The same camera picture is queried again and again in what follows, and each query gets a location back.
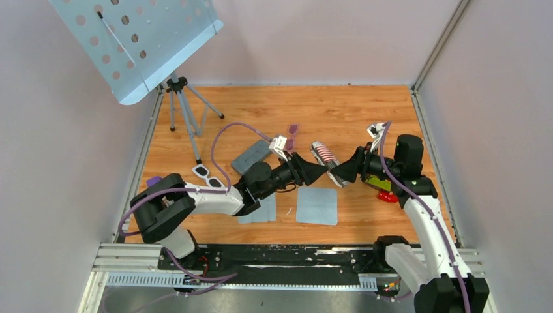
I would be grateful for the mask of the flag print glasses case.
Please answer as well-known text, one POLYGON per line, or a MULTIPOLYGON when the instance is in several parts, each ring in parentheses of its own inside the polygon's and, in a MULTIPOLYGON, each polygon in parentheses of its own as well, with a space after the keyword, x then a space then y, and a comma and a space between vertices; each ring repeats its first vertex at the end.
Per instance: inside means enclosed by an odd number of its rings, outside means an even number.
POLYGON ((326 145, 320 141, 313 141, 310 144, 310 152, 319 165, 327 168, 327 175, 336 186, 345 188, 349 185, 349 182, 330 172, 331 169, 340 165, 340 161, 326 145))

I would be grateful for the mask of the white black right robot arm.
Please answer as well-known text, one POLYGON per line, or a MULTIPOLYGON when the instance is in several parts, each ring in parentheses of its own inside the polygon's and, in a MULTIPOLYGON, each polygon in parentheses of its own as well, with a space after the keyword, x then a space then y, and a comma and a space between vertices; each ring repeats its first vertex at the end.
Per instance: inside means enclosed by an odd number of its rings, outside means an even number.
POLYGON ((399 205, 417 233, 424 259, 407 243, 391 243, 372 255, 381 272, 395 270, 413 294, 416 312, 490 312, 487 281, 476 277, 462 259, 441 213, 437 190, 423 175, 421 138, 403 134, 397 138, 393 158, 358 147, 331 173, 354 182, 373 175, 392 182, 399 205))

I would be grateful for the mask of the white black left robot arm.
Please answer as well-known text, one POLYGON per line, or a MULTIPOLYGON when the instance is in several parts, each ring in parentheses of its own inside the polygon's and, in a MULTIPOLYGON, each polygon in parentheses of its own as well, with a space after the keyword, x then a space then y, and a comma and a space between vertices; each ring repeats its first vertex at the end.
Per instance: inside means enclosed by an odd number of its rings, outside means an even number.
POLYGON ((253 164, 229 188, 197 186, 172 173, 150 186, 130 203, 138 235, 147 244, 168 249, 184 269, 193 269, 200 260, 195 238, 181 224, 189 216, 222 214, 246 216, 259 209, 264 200, 288 185, 311 185, 328 167, 304 160, 293 153, 289 160, 272 168, 266 162, 253 164))

